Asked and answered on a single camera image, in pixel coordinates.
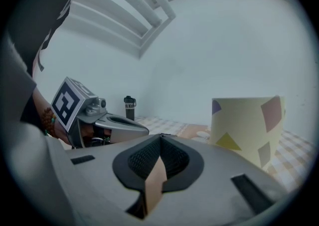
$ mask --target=checkered tablecloth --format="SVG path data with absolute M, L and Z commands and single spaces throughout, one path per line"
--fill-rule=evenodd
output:
M 136 121 L 154 134 L 180 135 L 183 129 L 190 126 L 180 122 L 163 120 L 158 117 L 137 117 Z M 192 140 L 207 142 L 210 129 L 200 131 L 198 137 Z M 267 169 L 269 175 L 274 177 L 288 192 L 298 188 L 306 179 L 310 167 L 316 155 L 315 146 L 301 137 L 284 130 L 275 152 L 275 157 Z

